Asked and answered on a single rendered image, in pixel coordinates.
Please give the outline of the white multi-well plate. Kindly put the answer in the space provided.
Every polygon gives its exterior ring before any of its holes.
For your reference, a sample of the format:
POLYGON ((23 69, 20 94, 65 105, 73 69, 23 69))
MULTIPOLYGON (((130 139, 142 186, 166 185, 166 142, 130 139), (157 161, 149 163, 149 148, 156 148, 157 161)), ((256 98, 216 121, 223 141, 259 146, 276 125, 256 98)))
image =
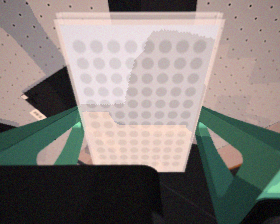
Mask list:
POLYGON ((223 12, 57 12, 93 165, 185 172, 223 12))

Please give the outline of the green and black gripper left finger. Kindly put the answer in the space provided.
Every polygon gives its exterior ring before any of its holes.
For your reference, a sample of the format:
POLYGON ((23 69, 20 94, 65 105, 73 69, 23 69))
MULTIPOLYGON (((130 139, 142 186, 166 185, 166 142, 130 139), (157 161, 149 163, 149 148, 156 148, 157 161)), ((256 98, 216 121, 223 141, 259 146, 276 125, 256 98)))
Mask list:
POLYGON ((84 129, 78 106, 54 116, 0 133, 0 165, 38 165, 38 153, 71 132, 53 165, 77 165, 84 129))

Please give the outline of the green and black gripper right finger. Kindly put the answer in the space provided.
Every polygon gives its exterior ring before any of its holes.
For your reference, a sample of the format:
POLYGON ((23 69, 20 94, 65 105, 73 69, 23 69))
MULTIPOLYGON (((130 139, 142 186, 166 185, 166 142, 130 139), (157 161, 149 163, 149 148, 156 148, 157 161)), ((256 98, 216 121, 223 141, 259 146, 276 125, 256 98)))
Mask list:
POLYGON ((195 136, 218 224, 240 224, 258 201, 280 199, 280 133, 202 106, 195 136), (206 126, 241 153, 235 177, 206 126))

